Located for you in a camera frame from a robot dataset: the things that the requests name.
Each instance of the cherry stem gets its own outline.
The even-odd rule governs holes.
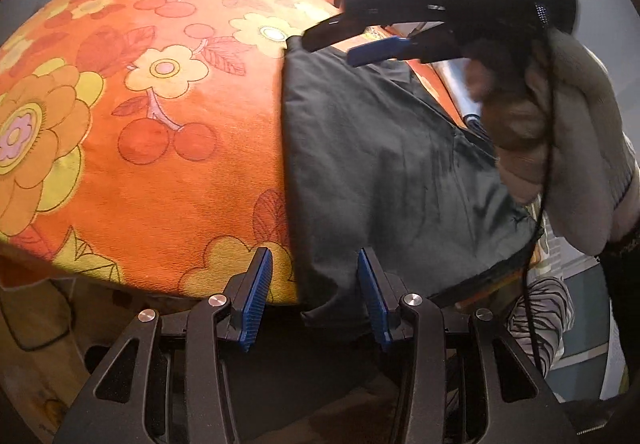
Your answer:
[[[164,123],[172,130],[178,130],[182,125],[178,125],[178,123],[174,123],[169,117],[164,113],[160,103],[158,102],[158,96],[153,89],[147,89],[146,95],[149,96],[149,108],[146,111],[146,117],[150,117],[151,119],[156,119],[161,123]]]
[[[193,51],[193,55],[195,56],[197,53],[199,53],[202,49],[204,49],[205,47],[207,47],[207,44],[209,43],[209,40],[207,40],[207,38],[203,38],[200,41],[200,45],[198,47],[196,47],[196,49]]]

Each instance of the person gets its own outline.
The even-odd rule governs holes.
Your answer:
[[[542,192],[554,116],[546,213],[555,234],[602,264],[632,385],[633,402],[616,412],[625,417],[618,430],[628,432],[629,424],[638,426],[629,406],[640,406],[638,163],[605,66],[568,34],[550,31],[548,47],[533,46],[520,76],[505,47],[478,41],[466,48],[466,85],[482,103],[502,182],[521,204]]]

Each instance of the folded garment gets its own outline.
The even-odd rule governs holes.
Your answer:
[[[282,73],[287,214],[309,326],[367,328],[356,253],[372,246],[407,288],[446,305],[523,265],[534,222],[492,149],[457,127],[404,62],[349,67],[287,40]]]

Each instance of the flower center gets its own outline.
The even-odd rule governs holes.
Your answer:
[[[278,28],[273,28],[271,26],[261,27],[260,34],[268,40],[272,40],[273,42],[284,42],[287,39],[286,34],[284,34]]]
[[[41,124],[42,109],[28,103],[0,125],[0,175],[9,173],[23,160],[38,137]]]
[[[149,72],[156,78],[171,78],[180,72],[180,64],[175,60],[164,58],[153,62]]]

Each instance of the human hand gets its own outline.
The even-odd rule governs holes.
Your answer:
[[[604,65],[570,35],[552,31],[550,42],[556,118],[546,211],[556,234],[597,255],[640,217],[638,165]],[[482,102],[481,121],[502,182],[517,202],[532,202],[542,190],[548,151],[542,48],[534,47],[524,82],[505,47],[482,40],[467,51],[466,84],[471,98]]]

